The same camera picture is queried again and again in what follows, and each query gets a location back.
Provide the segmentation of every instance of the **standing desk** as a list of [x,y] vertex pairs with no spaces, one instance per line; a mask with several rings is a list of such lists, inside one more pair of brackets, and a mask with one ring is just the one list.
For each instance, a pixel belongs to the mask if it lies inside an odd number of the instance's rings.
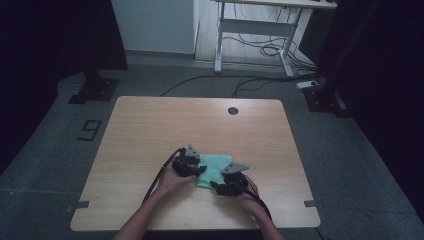
[[[222,65],[222,34],[224,32],[229,33],[246,33],[256,35],[269,35],[287,37],[283,50],[279,56],[286,71],[288,77],[293,77],[293,71],[290,66],[290,59],[288,52],[290,45],[293,41],[294,34],[296,32],[297,25],[299,23],[300,15],[304,8],[311,9],[335,9],[337,4],[335,2],[329,3],[326,0],[312,1],[312,0],[214,0],[222,3],[221,13],[219,18],[219,29],[218,29],[218,45],[216,47],[215,54],[215,72],[221,72]],[[241,19],[225,19],[225,3],[241,3],[241,4],[255,4],[255,5],[272,5],[281,7],[296,7],[299,10],[291,23],[276,23],[276,22],[264,22],[264,21],[251,21]]]

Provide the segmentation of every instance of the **wooden table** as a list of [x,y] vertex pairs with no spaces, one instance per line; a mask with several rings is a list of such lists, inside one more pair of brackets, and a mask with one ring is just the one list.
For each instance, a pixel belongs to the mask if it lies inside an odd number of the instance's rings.
[[[238,109],[237,115],[228,112]],[[75,231],[118,230],[139,207],[163,163],[192,144],[233,156],[259,186],[278,228],[317,227],[315,207],[283,106],[278,100],[120,97],[71,222]],[[185,186],[157,212],[150,230],[255,229],[234,199]]]

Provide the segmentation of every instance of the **tripod base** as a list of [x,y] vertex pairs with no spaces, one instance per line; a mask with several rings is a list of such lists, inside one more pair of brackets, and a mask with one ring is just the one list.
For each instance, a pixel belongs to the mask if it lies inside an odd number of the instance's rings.
[[340,107],[340,105],[344,105],[343,103],[339,104],[339,101],[342,100],[337,99],[334,95],[328,100],[328,97],[322,96],[322,90],[319,88],[304,88],[303,94],[311,112],[334,113],[340,118],[352,117],[346,108]]

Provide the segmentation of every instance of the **black stand base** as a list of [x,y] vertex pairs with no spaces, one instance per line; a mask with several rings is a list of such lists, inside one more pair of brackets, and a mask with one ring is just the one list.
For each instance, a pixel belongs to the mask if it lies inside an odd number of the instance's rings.
[[84,72],[86,82],[78,95],[69,99],[69,104],[84,104],[86,101],[109,102],[119,85],[118,79],[102,79],[94,72]]
[[335,96],[331,96],[330,99],[323,97],[322,90],[318,88],[304,88],[303,94],[305,95],[309,111],[334,113],[340,118],[351,118],[347,109],[340,108]]

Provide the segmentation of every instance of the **teal cloth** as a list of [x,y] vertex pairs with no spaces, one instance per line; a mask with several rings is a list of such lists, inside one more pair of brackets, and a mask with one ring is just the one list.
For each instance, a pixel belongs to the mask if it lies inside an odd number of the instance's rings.
[[231,162],[232,157],[228,155],[200,155],[200,166],[207,166],[206,171],[197,178],[198,187],[212,188],[210,182],[224,184],[221,171]]

